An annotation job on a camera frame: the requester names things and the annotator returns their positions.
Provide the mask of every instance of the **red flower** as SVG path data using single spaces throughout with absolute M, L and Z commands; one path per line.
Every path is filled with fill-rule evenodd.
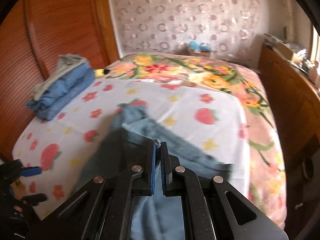
M 89 101 L 89 100 L 95 99 L 97 93 L 98 93 L 97 91 L 95 91 L 95 92 L 89 92 L 89 93 L 87 93 L 87 94 L 82 98 L 82 100 L 83 100 L 84 102 L 87 102 L 87 101 Z
M 64 192 L 62 191 L 62 185 L 55 185 L 53 187 L 52 195 L 56 200 L 64 197 Z
M 113 89 L 113 85 L 106 85 L 106 87 L 103 89 L 103 91 L 110 91 Z
M 29 186 L 29 191 L 30 191 L 31 193 L 35 193 L 35 192 L 36 192 L 36 184 L 35 184 L 34 181 L 31 182 L 31 184 L 30 184 L 30 186 Z
M 102 84 L 102 81 L 98 81 L 98 82 L 95 82 L 94 84 L 93 84 L 93 86 L 94 87 L 97 87 L 97 86 L 99 86 L 99 85 L 101 85 Z
M 181 87 L 180 85 L 170 85 L 170 84 L 162 84 L 162 88 L 167 88 L 169 90 L 176 90 L 177 88 Z
M 60 156 L 61 152 L 59 152 L 58 144 L 50 144 L 48 145 L 41 153 L 41 169 L 43 171 L 47 171 L 52 168 L 52 162 L 56 158 Z
M 34 151 L 34 150 L 36 149 L 38 143 L 39 143 L 39 142 L 38 142 L 37 139 L 34 140 L 34 141 L 31 143 L 29 150 L 30 150 L 30 151 Z
M 248 133 L 248 129 L 247 129 L 247 124 L 246 123 L 242 123 L 240 125 L 240 130 L 238 132 L 238 137 L 241 139 L 248 139 L 249 138 L 249 133 Z
M 168 71 L 168 65 L 151 65 L 146 67 L 146 71 L 149 73 L 161 73 L 163 71 Z
M 57 119 L 60 120 L 66 116 L 66 113 L 61 113 L 58 115 Z
M 91 112 L 90 118 L 98 118 L 100 114 L 102 114 L 101 109 L 94 110 Z
M 200 101 L 209 104 L 212 101 L 214 101 L 214 98 L 212 96 L 210 96 L 209 94 L 203 94 L 200 96 Z
M 195 119 L 200 123 L 215 124 L 217 118 L 214 115 L 214 110 L 201 108 L 196 111 Z
M 94 141 L 94 137 L 97 135 L 99 135 L 97 130 L 90 130 L 84 134 L 83 139 L 85 142 L 92 142 Z

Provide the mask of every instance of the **floral blanket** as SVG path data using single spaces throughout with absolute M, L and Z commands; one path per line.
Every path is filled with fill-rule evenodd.
M 286 176 L 275 121 L 266 93 L 253 71 L 205 57 L 168 54 L 129 55 L 108 67 L 107 79 L 141 79 L 216 89 L 236 96 L 242 103 L 247 125 L 240 136 L 250 145 L 248 199 L 284 228 Z

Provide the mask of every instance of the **blue folded towel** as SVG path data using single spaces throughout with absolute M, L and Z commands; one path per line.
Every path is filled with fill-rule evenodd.
M 110 178 L 135 165 L 139 155 L 147 154 L 150 140 L 158 145 L 159 141 L 167 142 L 169 153 L 179 157 L 180 164 L 197 175 L 206 178 L 220 175 L 228 179 L 231 174 L 231 164 L 219 163 L 150 119 L 144 106 L 126 106 L 115 117 L 98 151 L 86 163 L 74 191 L 97 175 Z M 181 198 L 163 196 L 159 165 L 155 195 L 136 198 L 130 239 L 185 239 Z
M 39 101 L 31 100 L 26 106 L 39 118 L 50 121 L 73 98 L 89 87 L 94 79 L 93 69 L 85 62 L 54 82 Z

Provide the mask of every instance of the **strawberry print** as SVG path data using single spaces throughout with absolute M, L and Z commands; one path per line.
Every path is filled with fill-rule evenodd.
M 39 143 L 39 142 L 38 142 L 37 139 L 34 140 L 34 141 L 31 143 L 29 150 L 30 150 L 30 151 L 34 151 L 34 150 L 36 149 L 38 143 Z
M 200 96 L 200 101 L 209 104 L 212 101 L 214 101 L 214 98 L 212 96 L 210 96 L 209 94 L 203 94 Z
M 106 87 L 103 89 L 103 91 L 110 91 L 113 89 L 113 85 L 106 85 Z
M 240 125 L 240 130 L 238 132 L 238 137 L 241 138 L 241 139 L 248 139 L 249 133 L 248 133 L 248 129 L 247 129 L 247 124 L 246 123 L 242 123 Z
M 172 90 L 178 89 L 181 86 L 180 85 L 171 85 L 171 84 L 162 84 L 161 87 L 162 88 L 167 88 L 167 89 L 172 91 Z
M 101 85 L 102 84 L 102 81 L 98 81 L 98 82 L 95 82 L 94 84 L 93 84 L 93 86 L 94 87 L 97 87 L 97 86 L 99 86 L 99 85 Z
M 122 103 L 122 104 L 118 104 L 118 108 L 116 109 L 115 113 L 119 114 L 122 107 L 129 105 L 129 106 L 147 106 L 147 102 L 144 100 L 139 100 L 139 98 L 136 98 L 135 100 L 131 101 L 130 103 L 126 104 L 126 103 Z
M 53 168 L 53 161 L 60 156 L 58 144 L 48 145 L 41 153 L 41 169 L 47 171 Z
M 86 133 L 84 134 L 83 139 L 84 139 L 85 142 L 93 142 L 93 141 L 94 141 L 94 138 L 95 138 L 97 135 L 99 135 L 99 134 L 97 133 L 97 130 L 90 130 L 90 131 L 88 131 L 88 132 L 86 132 Z
M 61 113 L 58 115 L 57 119 L 61 120 L 62 118 L 64 118 L 66 116 L 66 113 Z
M 209 108 L 201 108 L 196 111 L 195 119 L 203 124 L 215 124 L 218 120 L 215 111 Z
M 56 200 L 60 200 L 64 197 L 64 192 L 62 191 L 62 185 L 55 185 L 53 187 L 52 195 Z
M 34 181 L 31 182 L 31 184 L 30 184 L 30 186 L 29 186 L 29 191 L 30 191 L 31 193 L 35 193 L 35 192 L 36 192 L 36 184 L 35 184 Z
M 95 92 L 89 92 L 89 93 L 87 93 L 83 98 L 82 98 L 82 100 L 84 101 L 84 102 L 87 102 L 87 101 L 89 101 L 89 100 L 92 100 L 92 99 L 95 99 L 96 98 L 96 96 L 97 96 L 97 91 L 95 91 Z
M 97 109 L 91 112 L 90 118 L 98 118 L 102 114 L 102 109 Z

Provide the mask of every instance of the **blue cloth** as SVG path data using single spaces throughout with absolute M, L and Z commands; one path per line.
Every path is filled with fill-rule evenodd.
M 132 167 L 139 155 L 147 154 L 148 142 L 167 142 L 171 155 L 196 174 L 211 178 L 229 178 L 231 164 L 219 163 L 199 148 L 165 129 L 146 114 L 144 106 L 126 106 L 115 117 L 109 135 L 82 170 L 75 191 L 97 175 L 117 176 Z M 161 171 L 156 167 L 156 188 L 153 197 L 137 197 L 131 226 L 132 240 L 185 239 L 180 197 L 164 197 Z
M 39 101 L 31 100 L 26 106 L 39 118 L 50 121 L 94 79 L 94 70 L 85 62 L 53 83 Z

